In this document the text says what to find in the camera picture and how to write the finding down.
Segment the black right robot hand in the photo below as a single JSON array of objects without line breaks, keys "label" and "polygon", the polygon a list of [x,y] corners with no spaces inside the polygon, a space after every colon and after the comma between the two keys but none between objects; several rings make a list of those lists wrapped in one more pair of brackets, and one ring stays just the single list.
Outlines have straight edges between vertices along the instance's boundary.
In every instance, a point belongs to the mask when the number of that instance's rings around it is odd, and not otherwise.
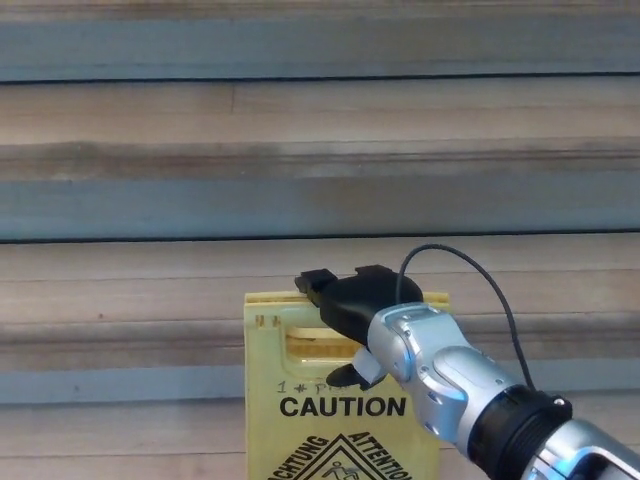
[{"label": "black right robot hand", "polygon": [[417,340],[420,325],[436,312],[413,281],[371,265],[344,278],[328,269],[305,271],[295,285],[319,309],[327,327],[360,346],[349,364],[327,376],[329,385],[365,391],[390,376],[409,393],[423,389]]}]

